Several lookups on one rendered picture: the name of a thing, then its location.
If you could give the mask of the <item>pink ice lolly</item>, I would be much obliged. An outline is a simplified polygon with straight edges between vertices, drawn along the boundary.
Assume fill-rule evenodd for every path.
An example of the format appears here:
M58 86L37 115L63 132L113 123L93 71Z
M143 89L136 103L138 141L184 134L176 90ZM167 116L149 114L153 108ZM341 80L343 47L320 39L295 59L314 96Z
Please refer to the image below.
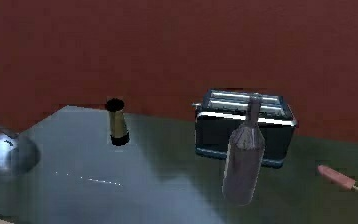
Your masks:
M317 170L321 176L329 180L330 182L339 185L346 190L354 190L358 192L358 186L356 185L356 180L340 173L328 166L319 165Z

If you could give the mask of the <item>black and chrome toaster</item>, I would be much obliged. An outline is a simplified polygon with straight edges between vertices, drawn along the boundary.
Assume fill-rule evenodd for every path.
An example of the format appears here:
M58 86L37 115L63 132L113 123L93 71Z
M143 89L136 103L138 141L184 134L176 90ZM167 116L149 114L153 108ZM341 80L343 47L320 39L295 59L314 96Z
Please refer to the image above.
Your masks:
M246 119L249 92L210 89L195 107L195 152L225 159L232 132ZM264 167L281 168L297 120L282 96L261 94L258 124L266 142Z

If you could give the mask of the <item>dark purple glass bottle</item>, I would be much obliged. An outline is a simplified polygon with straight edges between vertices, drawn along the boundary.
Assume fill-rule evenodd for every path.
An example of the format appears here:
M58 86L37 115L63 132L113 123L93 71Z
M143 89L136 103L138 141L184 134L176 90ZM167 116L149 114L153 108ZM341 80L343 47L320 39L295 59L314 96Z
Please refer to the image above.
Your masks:
M252 201L265 151L258 125L261 103L259 94L250 96L246 119L229 138L222 193L227 201L239 206Z

